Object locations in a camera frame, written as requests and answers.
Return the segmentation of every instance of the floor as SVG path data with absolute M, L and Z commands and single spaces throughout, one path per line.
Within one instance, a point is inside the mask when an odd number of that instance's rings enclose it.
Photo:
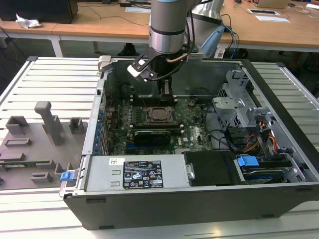
M 13 39 L 14 42 L 6 39 L 8 48 L 0 49 L 0 92 L 6 88 L 9 82 L 23 65 L 25 58 L 20 54 L 15 44 L 26 56 L 54 57 L 51 42 L 40 39 Z M 117 55 L 122 49 L 123 43 L 99 42 L 101 54 Z M 135 44 L 136 51 L 142 52 L 147 44 Z M 86 41 L 62 41 L 62 49 L 65 57 L 93 57 L 101 54 L 94 53 L 93 43 Z M 280 55 L 278 51 L 249 50 L 248 59 L 253 62 L 282 62 L 288 66 L 293 53 L 285 52 Z M 299 65 L 302 66 L 308 53 L 301 55 Z M 319 81 L 319 73 L 310 73 L 305 69 L 301 70 L 298 79 L 313 91 Z

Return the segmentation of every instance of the laptop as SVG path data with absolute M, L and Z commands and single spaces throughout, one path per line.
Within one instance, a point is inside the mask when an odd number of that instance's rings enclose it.
M 288 6 L 291 0 L 255 0 L 252 1 L 253 5 L 257 7 L 267 7 L 267 8 L 285 8 Z

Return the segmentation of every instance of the computer case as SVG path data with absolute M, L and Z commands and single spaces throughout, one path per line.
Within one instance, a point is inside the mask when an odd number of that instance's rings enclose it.
M 0 18 L 16 20 L 15 14 L 40 22 L 71 23 L 78 12 L 77 0 L 0 0 Z

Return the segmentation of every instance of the aluminum extrusion table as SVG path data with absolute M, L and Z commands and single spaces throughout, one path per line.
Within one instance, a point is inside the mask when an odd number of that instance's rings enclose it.
M 89 120 L 98 81 L 97 60 L 47 58 L 27 61 L 0 97 L 0 139 L 12 115 L 41 122 L 33 109 L 37 101 L 51 101 L 61 121 Z M 319 149 L 319 104 L 286 68 L 254 63 L 311 142 Z M 58 188 L 0 191 L 0 238 L 86 239 L 317 239 L 319 202 L 307 202 L 276 219 L 216 222 L 120 230 L 87 231 L 58 195 Z

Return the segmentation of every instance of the crumpled paper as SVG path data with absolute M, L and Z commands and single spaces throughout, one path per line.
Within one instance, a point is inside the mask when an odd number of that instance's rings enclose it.
M 29 27 L 42 26 L 38 20 L 24 19 L 23 17 L 18 16 L 18 14 L 16 14 L 15 22 L 26 29 L 28 29 Z

